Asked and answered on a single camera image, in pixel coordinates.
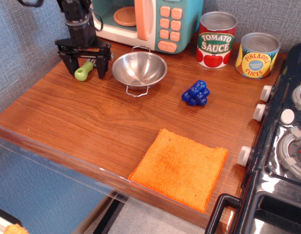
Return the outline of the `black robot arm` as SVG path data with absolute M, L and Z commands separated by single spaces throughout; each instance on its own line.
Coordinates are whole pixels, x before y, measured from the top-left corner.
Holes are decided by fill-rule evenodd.
M 78 58 L 94 59 L 98 76 L 105 77 L 108 62 L 112 60 L 111 44 L 98 39 L 94 26 L 93 13 L 89 0 L 59 0 L 58 4 L 65 15 L 65 24 L 70 37 L 55 41 L 58 54 L 70 74 L 79 69 Z

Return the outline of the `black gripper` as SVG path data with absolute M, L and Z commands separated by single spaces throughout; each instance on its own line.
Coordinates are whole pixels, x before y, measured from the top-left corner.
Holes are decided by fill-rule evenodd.
M 67 21 L 66 25 L 70 34 L 70 38 L 56 40 L 59 51 L 63 49 L 67 51 L 81 50 L 99 48 L 100 53 L 106 57 L 97 56 L 96 57 L 96 67 L 100 79 L 105 77 L 108 71 L 108 62 L 113 59 L 113 53 L 111 52 L 111 44 L 101 41 L 96 36 L 96 27 L 91 21 L 89 22 L 76 22 Z M 74 74 L 77 69 L 79 69 L 78 58 L 74 57 L 72 54 L 66 54 L 63 52 L 59 53 L 63 63 L 65 64 L 67 70 L 70 74 Z

